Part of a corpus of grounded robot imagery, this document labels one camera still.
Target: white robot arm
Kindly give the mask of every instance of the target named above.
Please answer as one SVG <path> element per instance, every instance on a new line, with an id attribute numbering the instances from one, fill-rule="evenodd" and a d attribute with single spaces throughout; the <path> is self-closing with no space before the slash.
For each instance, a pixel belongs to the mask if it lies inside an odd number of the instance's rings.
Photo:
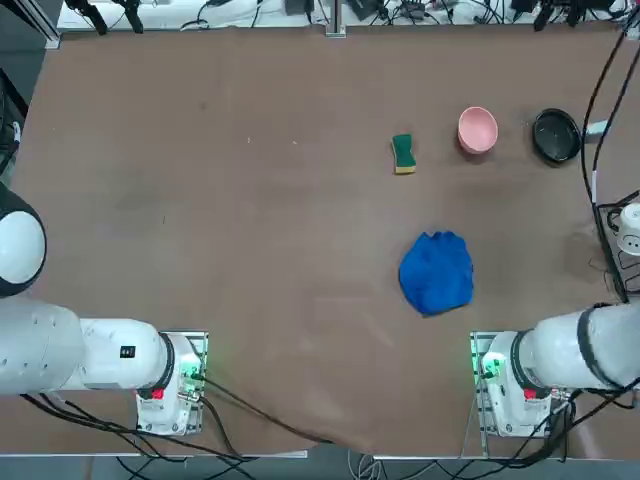
<path id="1" fill-rule="evenodd" d="M 201 429 L 207 335 L 131 319 L 85 319 L 23 297 L 0 300 L 0 394 L 136 390 L 138 428 Z"/>
<path id="2" fill-rule="evenodd" d="M 549 415 L 552 388 L 631 384 L 640 377 L 638 345 L 640 304 L 597 305 L 498 333 L 482 358 L 497 433 L 529 436 Z"/>

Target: table surface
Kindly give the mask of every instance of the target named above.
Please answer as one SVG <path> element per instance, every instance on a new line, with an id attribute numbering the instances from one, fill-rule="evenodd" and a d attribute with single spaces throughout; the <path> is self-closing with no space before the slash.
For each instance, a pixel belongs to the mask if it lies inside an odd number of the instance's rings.
<path id="1" fill-rule="evenodd" d="M 529 131 L 546 107 L 582 117 L 615 36 L 608 25 L 68 36 L 47 53 L 14 182 L 49 235 L 29 295 L 81 316 L 206 329 L 209 374 L 284 421 L 361 451 L 457 456 L 474 388 L 469 332 L 611 299 L 578 163 L 546 166 Z M 455 141 L 470 105 L 500 126 L 482 160 Z M 603 200 L 637 188 L 639 106 L 632 85 L 603 149 Z M 392 173 L 401 132 L 415 141 L 411 176 Z M 398 264 L 421 232 L 445 229 L 467 242 L 473 303 L 422 318 Z M 128 392 L 72 398 L 135 418 Z M 241 451 L 310 446 L 214 401 Z M 130 451 L 1 402 L 3 431 L 15 432 L 2 452 Z M 465 455 L 482 453 L 477 425 L 474 412 Z M 220 447 L 205 426 L 195 440 Z M 638 458 L 638 427 L 607 409 L 570 453 Z M 491 453 L 519 444 L 492 439 Z"/>

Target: blue cloth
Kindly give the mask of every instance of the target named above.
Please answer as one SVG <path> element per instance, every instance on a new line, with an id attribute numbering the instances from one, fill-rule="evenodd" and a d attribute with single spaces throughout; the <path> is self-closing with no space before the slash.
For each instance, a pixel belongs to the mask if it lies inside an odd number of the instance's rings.
<path id="1" fill-rule="evenodd" d="M 466 305 L 473 296 L 473 264 L 461 237 L 423 233 L 400 264 L 400 285 L 423 315 Z"/>

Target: green sponge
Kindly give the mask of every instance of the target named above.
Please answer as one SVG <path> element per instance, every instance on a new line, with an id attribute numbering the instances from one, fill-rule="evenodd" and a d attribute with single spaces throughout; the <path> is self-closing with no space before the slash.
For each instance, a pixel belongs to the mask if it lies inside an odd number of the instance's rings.
<path id="1" fill-rule="evenodd" d="M 416 171 L 416 160 L 411 152 L 411 134 L 403 133 L 391 139 L 391 148 L 396 157 L 396 175 L 407 175 Z"/>

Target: black lid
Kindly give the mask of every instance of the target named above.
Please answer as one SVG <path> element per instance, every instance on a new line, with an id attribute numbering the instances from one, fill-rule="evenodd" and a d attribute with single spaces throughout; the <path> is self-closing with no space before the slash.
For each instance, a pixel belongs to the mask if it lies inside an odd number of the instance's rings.
<path id="1" fill-rule="evenodd" d="M 543 110 L 533 122 L 533 146 L 554 166 L 574 158 L 580 152 L 580 131 L 571 116 L 558 108 Z"/>

